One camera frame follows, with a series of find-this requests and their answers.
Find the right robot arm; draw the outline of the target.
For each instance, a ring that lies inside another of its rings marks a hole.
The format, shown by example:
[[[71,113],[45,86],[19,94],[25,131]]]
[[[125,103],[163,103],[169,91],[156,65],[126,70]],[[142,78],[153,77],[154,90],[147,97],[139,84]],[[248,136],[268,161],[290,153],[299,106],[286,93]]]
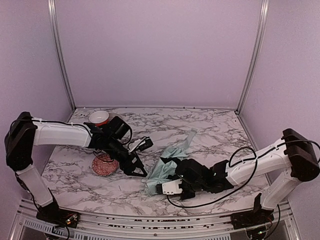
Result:
[[[197,191],[217,194],[246,185],[254,176],[283,169],[271,186],[255,197],[251,210],[231,215],[235,230],[249,228],[273,220],[273,212],[279,202],[299,184],[318,177],[320,165],[314,145],[314,141],[287,128],[276,142],[235,163],[224,160],[207,168],[192,158],[184,159],[177,165],[175,174],[192,194]]]

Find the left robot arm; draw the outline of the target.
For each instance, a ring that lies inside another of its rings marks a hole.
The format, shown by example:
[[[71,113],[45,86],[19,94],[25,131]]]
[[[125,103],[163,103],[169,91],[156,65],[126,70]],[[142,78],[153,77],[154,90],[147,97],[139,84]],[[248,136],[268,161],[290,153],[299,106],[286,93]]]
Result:
[[[34,166],[34,146],[60,145],[102,150],[119,163],[127,176],[146,177],[147,172],[134,149],[125,148],[121,139],[132,133],[131,127],[115,116],[102,126],[94,123],[66,123],[34,118],[27,111],[14,120],[4,138],[6,164],[15,174],[16,180],[28,191],[37,209],[37,219],[65,228],[76,228],[80,214],[64,210],[44,183]]]

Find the mint green folding umbrella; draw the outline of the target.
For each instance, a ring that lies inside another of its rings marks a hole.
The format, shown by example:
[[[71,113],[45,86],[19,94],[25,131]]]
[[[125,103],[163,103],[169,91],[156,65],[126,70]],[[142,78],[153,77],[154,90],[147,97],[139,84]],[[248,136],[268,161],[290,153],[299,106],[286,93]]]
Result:
[[[188,157],[187,149],[188,147],[184,148],[182,146],[169,146],[162,152],[159,160],[156,162],[155,166],[152,168],[152,171],[148,174],[147,179],[144,181],[144,192],[148,196],[157,195],[156,185],[169,182],[170,180],[168,179],[168,176],[173,176],[175,174],[175,169],[178,166],[178,164],[173,160],[164,162],[162,158],[177,158],[178,160],[182,161]]]

